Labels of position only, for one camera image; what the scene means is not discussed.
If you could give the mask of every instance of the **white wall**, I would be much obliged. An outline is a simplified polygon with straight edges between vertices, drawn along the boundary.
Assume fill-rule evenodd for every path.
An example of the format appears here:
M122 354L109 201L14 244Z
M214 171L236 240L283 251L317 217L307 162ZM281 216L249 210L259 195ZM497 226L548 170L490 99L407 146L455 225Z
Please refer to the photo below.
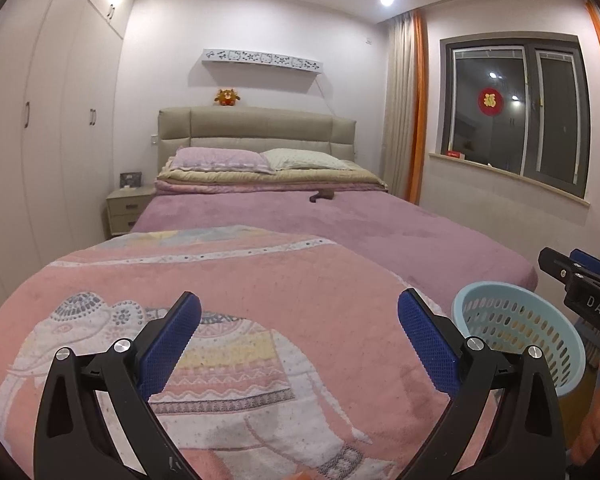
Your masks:
M600 256L600 46L584 0L456 0L425 12L429 35L427 151L442 130L440 41L487 32L558 32L578 36L589 83L591 148L586 200L590 208L533 184L481 168L427 157L424 208L481 231L536 262L545 246ZM564 289L541 274L538 293L557 306Z
M213 105L220 87L238 106L288 108L358 121L358 162L378 172L386 92L382 25L288 0L136 0L123 43L114 116L114 176L157 173L160 108ZM268 66L203 64L204 48L319 60L324 74Z

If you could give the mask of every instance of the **window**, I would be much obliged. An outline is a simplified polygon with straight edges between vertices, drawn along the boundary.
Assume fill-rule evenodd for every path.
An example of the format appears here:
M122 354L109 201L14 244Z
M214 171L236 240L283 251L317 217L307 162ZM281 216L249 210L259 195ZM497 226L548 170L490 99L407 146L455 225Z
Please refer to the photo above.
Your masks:
M584 197L589 93L578 43L449 43L445 103L442 153Z

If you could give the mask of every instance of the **white pillow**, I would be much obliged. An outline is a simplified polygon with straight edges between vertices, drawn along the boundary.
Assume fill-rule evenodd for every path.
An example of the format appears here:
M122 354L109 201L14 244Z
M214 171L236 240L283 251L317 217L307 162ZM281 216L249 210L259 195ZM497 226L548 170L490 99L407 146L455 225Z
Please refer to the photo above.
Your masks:
M272 170L344 170L350 167L334 156L309 150L276 148L261 154Z

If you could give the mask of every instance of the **blue gripper pad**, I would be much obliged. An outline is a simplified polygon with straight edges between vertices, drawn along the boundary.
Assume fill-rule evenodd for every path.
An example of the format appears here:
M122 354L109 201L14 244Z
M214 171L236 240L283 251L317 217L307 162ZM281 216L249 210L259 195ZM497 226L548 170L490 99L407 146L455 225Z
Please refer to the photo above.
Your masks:
M439 392L454 398L461 386L458 371L460 359L414 294L416 292L410 289L400 295L398 319L433 385Z
M138 362L138 392L144 400L164 390L201 318L200 300L189 292L171 307L167 316L150 322L162 323L162 327Z
M579 249L574 249L573 251L571 251L571 254L569 255L569 257L577 264L580 264L581 266L583 266L589 272L595 272L597 275L600 276L600 260L599 259L594 258L590 254L587 254L586 252L581 251Z

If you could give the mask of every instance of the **nightstand drawer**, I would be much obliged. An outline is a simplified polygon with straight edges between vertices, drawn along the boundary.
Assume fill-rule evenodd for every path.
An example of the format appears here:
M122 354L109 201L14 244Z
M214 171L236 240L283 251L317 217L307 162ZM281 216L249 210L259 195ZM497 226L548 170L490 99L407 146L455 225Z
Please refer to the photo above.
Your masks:
M119 235L128 233L136 225L140 218L140 213L134 215L118 215L111 217L111 234Z
M128 196L109 199L111 216L140 214L149 205L153 196Z

